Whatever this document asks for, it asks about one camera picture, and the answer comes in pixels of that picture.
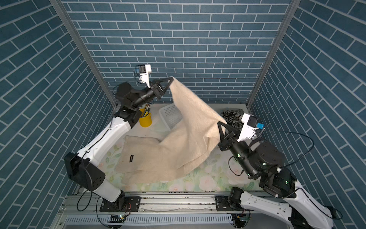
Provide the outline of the beige knitted scarf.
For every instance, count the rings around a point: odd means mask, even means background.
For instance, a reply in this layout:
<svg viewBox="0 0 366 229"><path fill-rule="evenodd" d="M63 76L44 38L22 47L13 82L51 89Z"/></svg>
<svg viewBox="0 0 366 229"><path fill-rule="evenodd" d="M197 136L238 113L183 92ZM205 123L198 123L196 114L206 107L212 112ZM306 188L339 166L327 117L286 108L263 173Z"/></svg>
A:
<svg viewBox="0 0 366 229"><path fill-rule="evenodd" d="M186 176L202 164L220 141L225 120L189 88L174 79L174 105L183 118L163 139L126 136L116 173L121 183L154 183Z"/></svg>

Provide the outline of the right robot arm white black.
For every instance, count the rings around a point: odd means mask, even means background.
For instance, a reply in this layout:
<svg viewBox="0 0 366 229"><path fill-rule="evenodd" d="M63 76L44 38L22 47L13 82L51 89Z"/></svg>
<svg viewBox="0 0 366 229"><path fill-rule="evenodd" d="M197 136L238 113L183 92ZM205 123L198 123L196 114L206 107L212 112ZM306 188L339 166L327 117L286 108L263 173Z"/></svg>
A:
<svg viewBox="0 0 366 229"><path fill-rule="evenodd" d="M218 211L241 211L233 220L234 227L243 228L252 211L266 214L291 229L332 229L343 214L332 206L324 206L308 193L285 164L285 155L269 141L256 138L250 144L239 141L240 130L218 122L219 148L229 150L249 179L259 180L264 192L276 201L257 197L241 188L232 188L227 199L216 198Z"/></svg>

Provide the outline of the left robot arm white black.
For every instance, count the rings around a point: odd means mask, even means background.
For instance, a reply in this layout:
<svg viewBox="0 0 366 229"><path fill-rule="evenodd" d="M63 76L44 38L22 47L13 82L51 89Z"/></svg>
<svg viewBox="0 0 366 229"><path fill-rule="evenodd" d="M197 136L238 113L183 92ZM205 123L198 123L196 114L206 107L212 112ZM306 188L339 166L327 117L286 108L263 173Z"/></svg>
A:
<svg viewBox="0 0 366 229"><path fill-rule="evenodd" d="M142 90L134 89L127 82L119 84L115 98L121 107L112 116L111 122L84 148L65 155L69 179L121 210L125 206L125 193L107 180L98 165L108 150L138 123L142 115L139 108L154 99L160 99L172 82L172 77L154 80Z"/></svg>

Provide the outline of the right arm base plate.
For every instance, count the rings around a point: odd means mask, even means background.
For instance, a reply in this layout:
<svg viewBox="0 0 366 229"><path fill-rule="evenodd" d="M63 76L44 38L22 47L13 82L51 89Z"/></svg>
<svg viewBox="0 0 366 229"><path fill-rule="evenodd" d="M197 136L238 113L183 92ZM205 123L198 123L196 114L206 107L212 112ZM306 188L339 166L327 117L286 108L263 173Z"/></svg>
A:
<svg viewBox="0 0 366 229"><path fill-rule="evenodd" d="M233 209L228 202L228 196L215 196L215 206L216 211L218 212L227 212L227 211L236 211L236 209Z"/></svg>

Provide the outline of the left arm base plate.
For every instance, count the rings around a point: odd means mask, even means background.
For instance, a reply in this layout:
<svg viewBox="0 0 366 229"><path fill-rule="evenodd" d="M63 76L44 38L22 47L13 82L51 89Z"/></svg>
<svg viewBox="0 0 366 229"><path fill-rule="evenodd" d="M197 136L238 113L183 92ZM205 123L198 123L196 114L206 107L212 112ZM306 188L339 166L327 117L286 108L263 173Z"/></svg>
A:
<svg viewBox="0 0 366 229"><path fill-rule="evenodd" d="M107 200L103 199L101 207L99 209L100 212L138 212L140 208L141 197L132 196L125 197L122 201L122 204L119 203L110 203Z"/></svg>

